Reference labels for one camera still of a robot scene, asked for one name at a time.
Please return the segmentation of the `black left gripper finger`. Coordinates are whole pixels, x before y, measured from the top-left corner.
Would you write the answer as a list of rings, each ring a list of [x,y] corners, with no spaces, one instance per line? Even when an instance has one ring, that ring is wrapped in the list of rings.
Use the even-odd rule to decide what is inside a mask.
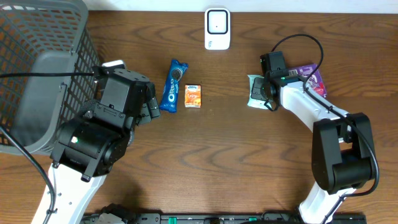
[[[144,103],[138,118],[138,125],[150,123],[153,119],[160,117],[160,109],[156,97]]]
[[[146,91],[146,99],[151,100],[155,98],[155,85],[152,82],[146,83],[147,91]]]

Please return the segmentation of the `red purple snack packet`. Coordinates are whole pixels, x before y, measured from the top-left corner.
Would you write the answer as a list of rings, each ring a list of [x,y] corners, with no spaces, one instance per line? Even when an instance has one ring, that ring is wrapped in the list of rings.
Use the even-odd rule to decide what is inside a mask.
[[[316,68],[316,64],[304,65],[289,69],[290,75],[298,75],[307,78]],[[320,96],[326,98],[327,92],[324,86],[320,72],[317,70],[308,80],[307,85],[310,86]]]

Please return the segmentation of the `teal green snack packet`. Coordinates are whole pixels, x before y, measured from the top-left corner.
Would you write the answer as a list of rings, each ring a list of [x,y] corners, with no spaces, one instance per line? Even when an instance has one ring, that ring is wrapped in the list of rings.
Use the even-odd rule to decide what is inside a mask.
[[[260,75],[248,75],[248,77],[250,86],[248,106],[268,110],[271,105],[270,103],[266,104],[264,92],[262,91],[264,77]]]

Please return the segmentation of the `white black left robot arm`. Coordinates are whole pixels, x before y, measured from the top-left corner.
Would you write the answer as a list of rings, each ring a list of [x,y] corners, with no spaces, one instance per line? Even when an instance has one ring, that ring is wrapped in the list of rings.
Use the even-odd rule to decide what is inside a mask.
[[[33,223],[79,223],[113,165],[125,155],[138,124],[160,115],[154,84],[121,68],[98,67],[106,80],[100,100],[86,101],[57,131],[45,189]]]

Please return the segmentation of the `small orange snack box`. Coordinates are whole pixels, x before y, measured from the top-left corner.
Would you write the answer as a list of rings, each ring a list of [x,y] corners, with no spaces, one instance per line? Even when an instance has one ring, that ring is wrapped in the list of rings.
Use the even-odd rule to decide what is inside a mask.
[[[201,107],[201,86],[185,85],[185,107],[200,108]]]

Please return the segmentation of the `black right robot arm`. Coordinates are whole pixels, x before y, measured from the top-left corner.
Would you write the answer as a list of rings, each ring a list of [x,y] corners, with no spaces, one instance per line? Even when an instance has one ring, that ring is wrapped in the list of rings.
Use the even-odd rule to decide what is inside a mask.
[[[348,197],[372,193],[379,182],[369,118],[350,114],[316,93],[307,78],[288,70],[250,75],[248,106],[292,112],[311,130],[315,183],[298,206],[304,223],[331,223]]]

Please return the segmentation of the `blue Oreo cookie pack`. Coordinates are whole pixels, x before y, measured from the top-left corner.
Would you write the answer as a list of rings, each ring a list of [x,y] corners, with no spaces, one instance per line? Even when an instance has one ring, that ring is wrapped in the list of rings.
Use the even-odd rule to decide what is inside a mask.
[[[167,75],[159,108],[169,113],[177,112],[179,83],[188,69],[187,63],[173,59]]]

